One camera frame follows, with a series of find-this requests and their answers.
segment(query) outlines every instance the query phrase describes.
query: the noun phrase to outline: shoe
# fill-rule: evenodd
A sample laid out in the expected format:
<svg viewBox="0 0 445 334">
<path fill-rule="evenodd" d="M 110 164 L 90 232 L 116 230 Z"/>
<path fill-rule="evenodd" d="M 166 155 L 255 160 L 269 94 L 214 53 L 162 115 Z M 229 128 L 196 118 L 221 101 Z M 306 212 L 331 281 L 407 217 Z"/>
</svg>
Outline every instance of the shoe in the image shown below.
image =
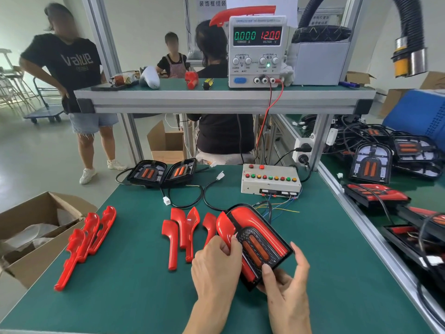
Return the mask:
<svg viewBox="0 0 445 334">
<path fill-rule="evenodd" d="M 90 182 L 93 176 L 97 174 L 96 169 L 84 169 L 84 173 L 82 174 L 81 180 L 79 183 L 81 185 L 85 185 Z"/>
<path fill-rule="evenodd" d="M 113 160 L 108 160 L 107 161 L 108 164 L 108 168 L 111 170 L 119 170 L 119 171 L 124 171 L 128 168 L 128 166 L 126 165 L 122 165 L 121 163 L 119 163 L 117 160 L 113 159 Z"/>
</svg>

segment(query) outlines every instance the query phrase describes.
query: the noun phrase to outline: black hair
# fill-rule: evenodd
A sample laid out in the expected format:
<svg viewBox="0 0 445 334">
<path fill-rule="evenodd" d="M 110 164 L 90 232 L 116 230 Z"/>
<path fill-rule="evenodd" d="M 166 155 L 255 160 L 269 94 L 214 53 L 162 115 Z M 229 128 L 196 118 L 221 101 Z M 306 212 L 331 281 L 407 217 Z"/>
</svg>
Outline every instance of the black hair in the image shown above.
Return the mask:
<svg viewBox="0 0 445 334">
<path fill-rule="evenodd" d="M 45 7 L 45 15 L 48 17 L 49 21 L 49 27 L 48 27 L 49 31 L 54 30 L 54 26 L 51 23 L 51 18 L 56 13 L 64 13 L 66 15 L 71 16 L 74 19 L 74 16 L 71 14 L 70 10 L 67 7 L 65 7 L 63 4 L 52 2 Z"/>
<path fill-rule="evenodd" d="M 227 36 L 222 27 L 210 26 L 210 20 L 203 21 L 196 27 L 195 42 L 204 55 L 203 65 L 214 60 L 227 60 Z"/>
<path fill-rule="evenodd" d="M 167 44 L 167 43 L 169 43 L 169 42 L 171 42 L 171 41 L 173 41 L 173 40 L 175 40 L 176 42 L 179 42 L 178 35 L 176 35 L 176 34 L 173 33 L 173 32 L 168 32 L 168 33 L 165 35 L 165 44 Z"/>
</svg>

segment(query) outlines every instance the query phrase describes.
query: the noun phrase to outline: hand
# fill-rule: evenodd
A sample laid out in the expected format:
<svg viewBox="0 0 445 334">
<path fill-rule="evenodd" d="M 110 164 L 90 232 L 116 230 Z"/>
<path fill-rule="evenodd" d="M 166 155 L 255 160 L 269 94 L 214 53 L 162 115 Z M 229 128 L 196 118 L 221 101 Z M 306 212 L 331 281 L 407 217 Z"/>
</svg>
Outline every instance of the hand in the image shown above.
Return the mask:
<svg viewBox="0 0 445 334">
<path fill-rule="evenodd" d="M 309 263 L 293 242 L 291 246 L 297 261 L 294 277 L 291 278 L 282 269 L 273 272 L 269 265 L 264 264 L 264 285 L 259 285 L 258 289 L 267 295 L 270 326 L 274 334 L 311 334 L 306 293 Z"/>
<path fill-rule="evenodd" d="M 232 236 L 231 249 L 219 236 L 197 251 L 192 279 L 197 292 L 184 333 L 220 333 L 226 324 L 241 274 L 242 245 Z"/>
<path fill-rule="evenodd" d="M 59 91 L 59 94 L 60 94 L 60 96 L 62 97 L 62 99 L 63 99 L 64 97 L 67 97 L 67 98 L 70 97 L 70 94 L 68 94 L 68 90 L 66 90 L 65 87 L 64 87 L 63 85 L 59 86 L 59 87 L 57 88 L 57 90 Z"/>
</svg>

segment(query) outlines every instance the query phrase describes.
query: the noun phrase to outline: person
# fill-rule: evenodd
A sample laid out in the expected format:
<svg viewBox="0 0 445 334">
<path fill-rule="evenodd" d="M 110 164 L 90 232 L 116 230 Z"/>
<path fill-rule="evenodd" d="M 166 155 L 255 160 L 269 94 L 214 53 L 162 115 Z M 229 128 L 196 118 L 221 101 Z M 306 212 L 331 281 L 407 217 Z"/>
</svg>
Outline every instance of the person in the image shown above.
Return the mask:
<svg viewBox="0 0 445 334">
<path fill-rule="evenodd" d="M 209 24 L 210 20 L 207 20 L 196 27 L 196 45 L 204 56 L 204 68 L 197 74 L 200 78 L 227 78 L 227 37 L 222 27 Z M 236 154 L 235 164 L 242 163 L 240 153 L 243 153 L 244 161 L 250 156 L 249 152 L 254 148 L 252 115 L 187 114 L 187 118 L 199 121 L 198 150 L 207 154 Z"/>
<path fill-rule="evenodd" d="M 274 334 L 311 334 L 309 300 L 306 284 L 309 263 L 303 252 L 291 242 L 297 268 L 294 277 L 282 269 L 262 267 L 264 284 L 258 289 L 267 295 L 270 327 Z M 242 245 L 232 236 L 231 249 L 214 236 L 192 261 L 192 280 L 197 292 L 189 321 L 183 334 L 220 333 L 235 295 L 241 274 Z"/>
<path fill-rule="evenodd" d="M 179 52 L 179 38 L 173 32 L 165 35 L 165 44 L 169 53 L 159 61 L 156 71 L 161 73 L 165 70 L 169 78 L 184 78 L 186 75 L 187 56 Z"/>
<path fill-rule="evenodd" d="M 85 169 L 80 184 L 88 183 L 96 174 L 92 165 L 94 134 L 99 132 L 108 157 L 108 168 L 125 170 L 115 159 L 113 125 L 118 122 L 115 113 L 81 113 L 74 90 L 105 83 L 101 60 L 96 45 L 79 37 L 74 17 L 59 3 L 45 8 L 49 29 L 53 34 L 36 35 L 30 46 L 20 55 L 20 66 L 36 78 L 56 87 L 62 104 L 68 112 L 77 134 L 79 153 Z M 42 69 L 46 66 L 49 74 Z"/>
</svg>

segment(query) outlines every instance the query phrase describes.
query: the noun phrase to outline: cardboard box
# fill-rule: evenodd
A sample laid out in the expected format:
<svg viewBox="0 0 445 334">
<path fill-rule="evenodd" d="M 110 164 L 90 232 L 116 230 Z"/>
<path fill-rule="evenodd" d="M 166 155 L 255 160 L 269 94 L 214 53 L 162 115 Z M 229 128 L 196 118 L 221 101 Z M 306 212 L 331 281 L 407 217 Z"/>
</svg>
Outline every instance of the cardboard box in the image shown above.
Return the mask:
<svg viewBox="0 0 445 334">
<path fill-rule="evenodd" d="M 83 226 L 86 214 L 96 212 L 97 207 L 80 197 L 45 192 L 0 213 L 0 239 L 6 240 L 33 224 L 59 225 L 58 209 L 67 211 L 76 220 L 47 234 L 46 236 L 54 238 L 38 248 L 25 244 L 18 250 L 3 255 L 0 260 L 0 281 L 1 276 L 8 273 L 23 286 L 30 288 L 64 250 L 73 230 Z"/>
<path fill-rule="evenodd" d="M 445 89 L 445 72 L 430 71 L 420 86 L 421 90 Z M 389 89 L 386 100 L 379 112 L 379 117 L 385 118 L 394 109 L 399 100 L 412 89 Z"/>
<path fill-rule="evenodd" d="M 164 122 L 160 121 L 147 134 L 153 160 L 175 164 L 186 159 L 184 132 L 165 132 Z"/>
<path fill-rule="evenodd" d="M 346 82 L 357 83 L 364 87 L 366 84 L 371 84 L 371 78 L 375 78 L 366 72 L 348 71 L 346 73 Z"/>
</svg>

